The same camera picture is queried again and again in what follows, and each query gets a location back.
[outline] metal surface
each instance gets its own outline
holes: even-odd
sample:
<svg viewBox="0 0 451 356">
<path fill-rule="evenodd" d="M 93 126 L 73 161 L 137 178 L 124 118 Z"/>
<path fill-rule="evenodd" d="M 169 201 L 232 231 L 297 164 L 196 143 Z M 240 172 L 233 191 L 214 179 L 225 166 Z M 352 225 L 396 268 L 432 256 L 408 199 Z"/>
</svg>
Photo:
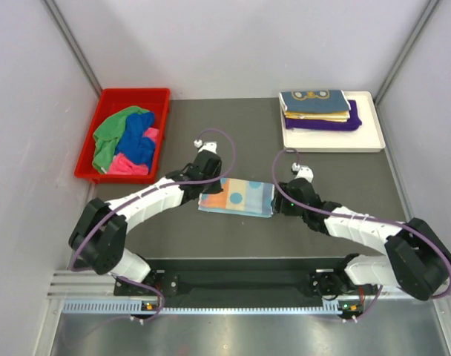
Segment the metal surface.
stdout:
<svg viewBox="0 0 451 356">
<path fill-rule="evenodd" d="M 99 80 L 90 67 L 89 62 L 85 58 L 85 55 L 82 52 L 79 44 L 77 43 L 76 38 L 73 36 L 72 31 L 70 30 L 68 23 L 65 21 L 61 11 L 59 10 L 56 1 L 42 0 L 42 2 L 45 4 L 48 12 L 52 16 L 54 22 L 56 23 L 56 26 L 59 29 L 59 32 L 64 37 L 64 40 L 66 41 L 74 57 L 76 58 L 76 61 L 79 63 L 80 68 L 85 74 L 85 78 L 89 81 L 97 96 L 100 96 L 102 87 L 100 86 Z"/>
<path fill-rule="evenodd" d="M 208 127 L 221 128 L 235 141 L 237 163 L 230 177 L 271 181 L 271 163 L 283 147 L 278 99 L 212 99 L 173 101 L 162 147 L 158 178 L 191 162 L 193 141 Z M 231 161 L 231 149 L 217 140 L 223 167 Z M 395 220 L 404 213 L 384 152 L 378 154 L 301 154 L 312 168 L 313 186 L 324 200 Z M 295 156 L 287 154 L 278 164 L 277 177 L 292 179 Z M 138 191 L 141 185 L 98 185 L 104 200 Z M 270 219 L 205 213 L 190 202 L 163 212 L 133 229 L 127 238 L 132 252 L 143 257 L 328 257 L 352 252 L 376 254 L 348 240 L 309 230 L 298 218 Z"/>
<path fill-rule="evenodd" d="M 417 20 L 417 23 L 415 24 L 412 32 L 410 33 L 409 38 L 405 42 L 401 51 L 399 52 L 397 59 L 392 64 L 389 73 L 387 74 L 385 80 L 383 81 L 383 84 L 379 88 L 379 91 L 377 92 L 377 95 L 375 96 L 375 104 L 376 105 L 379 105 L 381 103 L 382 99 L 385 97 L 387 91 L 389 90 L 390 86 L 394 82 L 395 77 L 398 75 L 399 71 L 401 70 L 402 65 L 405 62 L 405 59 L 410 54 L 411 50 L 415 46 L 415 43 L 417 43 L 417 41 L 420 38 L 421 34 L 423 33 L 426 25 L 428 24 L 428 21 L 432 18 L 432 15 L 437 10 L 440 2 L 441 2 L 441 0 L 429 0 L 428 1 L 426 7 L 424 8 L 424 11 L 420 15 L 420 18 Z"/>
<path fill-rule="evenodd" d="M 143 310 L 141 300 L 66 300 L 64 314 L 155 314 Z M 304 315 L 342 314 L 337 300 L 323 300 L 323 306 L 301 308 L 164 308 L 161 315 Z"/>
<path fill-rule="evenodd" d="M 108 315 L 63 315 L 65 338 L 75 343 Z M 117 355 L 448 355 L 431 303 L 379 302 L 365 322 L 298 315 L 159 317 L 153 323 L 118 320 L 77 347 L 56 337 L 51 356 Z"/>
</svg>

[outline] gray table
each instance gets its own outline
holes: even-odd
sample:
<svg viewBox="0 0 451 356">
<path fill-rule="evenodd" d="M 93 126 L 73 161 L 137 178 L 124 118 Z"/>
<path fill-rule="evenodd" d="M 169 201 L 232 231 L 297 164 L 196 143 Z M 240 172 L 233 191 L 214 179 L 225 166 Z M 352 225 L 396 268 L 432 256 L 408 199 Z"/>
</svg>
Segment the gray table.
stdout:
<svg viewBox="0 0 451 356">
<path fill-rule="evenodd" d="M 220 128 L 234 140 L 237 161 L 230 177 L 271 182 L 271 163 L 283 148 L 277 99 L 185 100 L 171 103 L 158 178 L 191 162 L 197 134 Z M 219 134 L 218 154 L 226 169 L 231 148 Z M 384 152 L 378 154 L 301 154 L 315 173 L 322 199 L 355 211 L 402 220 L 404 213 Z M 293 154 L 283 156 L 277 177 L 288 182 Z M 138 191 L 140 185 L 99 185 L 104 200 Z M 190 202 L 137 226 L 127 247 L 144 257 L 336 257 L 352 252 L 377 254 L 348 240 L 310 231 L 298 218 L 270 219 L 205 213 Z"/>
</svg>

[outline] stack of folded cloth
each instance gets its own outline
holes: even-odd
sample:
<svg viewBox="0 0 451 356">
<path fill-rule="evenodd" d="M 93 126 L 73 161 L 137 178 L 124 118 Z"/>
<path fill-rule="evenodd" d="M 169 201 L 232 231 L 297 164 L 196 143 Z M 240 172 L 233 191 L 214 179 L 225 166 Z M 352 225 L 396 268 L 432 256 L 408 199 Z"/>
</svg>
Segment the stack of folded cloth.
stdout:
<svg viewBox="0 0 451 356">
<path fill-rule="evenodd" d="M 110 115 L 93 133 L 92 166 L 103 174 L 148 175 L 159 136 L 153 124 L 154 114 L 138 106 Z"/>
<path fill-rule="evenodd" d="M 341 90 L 287 91 L 279 99 L 287 129 L 355 131 L 362 125 L 356 101 Z"/>
</svg>

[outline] purple cable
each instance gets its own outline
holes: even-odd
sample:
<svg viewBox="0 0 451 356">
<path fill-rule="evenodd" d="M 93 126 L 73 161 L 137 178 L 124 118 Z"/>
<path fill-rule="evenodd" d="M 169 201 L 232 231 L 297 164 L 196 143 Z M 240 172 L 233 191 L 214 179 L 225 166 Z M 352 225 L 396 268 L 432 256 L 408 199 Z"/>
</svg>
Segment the purple cable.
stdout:
<svg viewBox="0 0 451 356">
<path fill-rule="evenodd" d="M 450 277 L 450 284 L 448 285 L 447 290 L 443 291 L 440 294 L 434 295 L 432 296 L 432 299 L 438 299 L 438 298 L 442 298 L 442 297 L 446 297 L 447 295 L 451 294 L 451 264 L 449 262 L 449 260 L 447 259 L 447 257 L 444 255 L 443 252 L 441 252 L 441 250 L 430 240 L 428 240 L 427 237 L 425 237 L 423 234 L 421 234 L 420 232 L 416 231 L 414 228 L 411 228 L 407 225 L 402 224 L 401 222 L 397 222 L 397 221 L 393 221 L 393 220 L 385 220 L 385 219 L 378 219 L 376 217 L 359 217 L 359 216 L 352 216 L 352 215 L 347 215 L 347 214 L 337 214 L 337 213 L 332 213 L 329 211 L 325 211 L 325 210 L 321 210 L 318 208 L 313 208 L 310 205 L 307 204 L 303 204 L 301 202 L 298 202 L 297 200 L 293 199 L 292 197 L 290 197 L 287 193 L 285 193 L 283 191 L 283 189 L 278 185 L 278 180 L 277 177 L 275 176 L 275 167 L 277 165 L 278 159 L 280 158 L 280 156 L 287 152 L 288 149 L 283 149 L 281 150 L 277 156 L 275 157 L 273 164 L 271 165 L 271 178 L 273 180 L 273 183 L 275 185 L 275 188 L 290 202 L 293 202 L 294 204 L 300 206 L 301 208 L 305 208 L 307 210 L 313 211 L 315 213 L 319 213 L 319 214 L 323 214 L 323 215 L 328 215 L 330 217 L 341 217 L 344 219 L 354 219 L 354 220 L 366 220 L 366 221 L 372 221 L 374 223 L 381 223 L 381 224 L 389 224 L 389 225 L 394 225 L 397 226 L 399 228 L 402 228 L 403 230 L 408 231 L 409 233 L 413 234 L 413 236 L 418 237 L 420 240 L 424 241 L 442 260 L 443 263 L 445 265 L 445 267 L 448 270 L 448 276 Z M 298 159 L 300 158 L 300 155 L 298 154 L 298 152 L 296 150 L 293 150 Z M 370 303 L 369 307 L 367 308 L 367 310 L 369 310 L 374 304 L 375 301 L 378 299 L 378 295 L 380 294 L 380 292 L 378 292 L 376 294 L 376 297 L 374 298 L 374 300 Z"/>
<path fill-rule="evenodd" d="M 152 189 L 150 189 L 149 191 L 144 192 L 141 197 L 135 196 L 133 198 L 131 198 L 130 200 L 127 200 L 126 202 L 124 202 L 123 204 L 121 204 L 120 206 L 116 207 L 114 210 L 110 211 L 107 215 L 105 215 L 93 228 L 92 230 L 89 231 L 89 233 L 87 234 L 87 236 L 85 237 L 84 241 L 82 241 L 82 243 L 79 245 L 79 247 L 76 249 L 76 251 L 74 252 L 72 258 L 70 259 L 70 263 L 69 263 L 69 269 L 73 272 L 81 272 L 81 271 L 86 271 L 89 270 L 90 268 L 74 268 L 74 264 L 76 263 L 77 259 L 79 258 L 80 254 L 82 253 L 82 250 L 84 249 L 84 247 L 88 244 L 88 242 L 90 241 L 90 239 L 92 239 L 92 237 L 94 236 L 94 234 L 116 213 L 118 213 L 119 211 L 121 211 L 123 208 L 126 208 L 127 206 L 129 206 L 130 204 L 132 204 L 133 202 L 136 202 L 138 199 L 144 198 L 147 195 L 151 194 L 154 191 L 157 191 L 159 189 L 162 188 L 167 188 L 167 187 L 171 187 L 172 185 L 199 185 L 199 184 L 209 184 L 209 183 L 213 183 L 216 182 L 217 180 L 220 180 L 221 178 L 227 176 L 230 171 L 232 170 L 232 168 L 235 165 L 235 158 L 236 158 L 236 151 L 235 151 L 235 144 L 232 141 L 231 137 L 226 134 L 224 131 L 218 129 L 218 128 L 206 128 L 203 132 L 201 132 L 199 134 L 199 136 L 197 137 L 197 139 L 200 139 L 203 134 L 207 133 L 207 132 L 217 132 L 219 134 L 222 134 L 231 144 L 231 148 L 232 148 L 232 162 L 231 165 L 228 167 L 227 171 L 225 171 L 223 174 L 219 175 L 218 177 L 215 178 L 211 178 L 211 179 L 205 179 L 205 180 L 192 180 L 192 181 L 186 181 L 186 182 L 170 182 L 170 183 L 166 183 L 163 185 L 160 185 L 159 187 L 153 187 Z M 163 294 L 161 293 L 161 291 L 159 291 L 156 288 L 147 286 L 145 284 L 142 283 L 138 283 L 138 282 L 134 282 L 133 280 L 129 280 L 128 278 L 125 277 L 121 277 L 121 276 L 116 276 L 117 278 L 119 278 L 120 280 L 123 280 L 127 283 L 133 284 L 135 286 L 139 286 L 141 288 L 144 289 L 148 289 L 150 291 L 153 291 L 154 293 L 156 293 L 159 297 L 159 306 L 156 309 L 156 313 L 153 314 L 151 317 L 149 317 L 148 319 L 146 319 L 146 321 L 150 321 L 153 320 L 154 318 L 156 318 L 159 313 L 162 311 L 164 305 L 165 305 L 165 297 L 163 296 Z M 92 328 L 85 336 L 83 336 L 78 342 L 76 342 L 74 345 L 77 345 L 80 341 L 84 340 L 88 335 L 92 334 L 94 331 L 96 331 L 97 329 L 103 327 L 104 325 L 109 324 L 112 321 L 115 320 L 119 320 L 119 319 L 125 319 L 125 318 L 129 318 L 129 316 L 126 315 L 122 315 L 122 316 L 117 316 L 117 317 L 113 317 L 111 319 L 106 320 L 103 323 L 100 323 L 98 326 L 95 326 L 94 328 Z M 64 330 L 62 330 L 62 335 L 63 335 L 63 339 L 65 342 L 65 335 L 64 335 Z"/>
</svg>

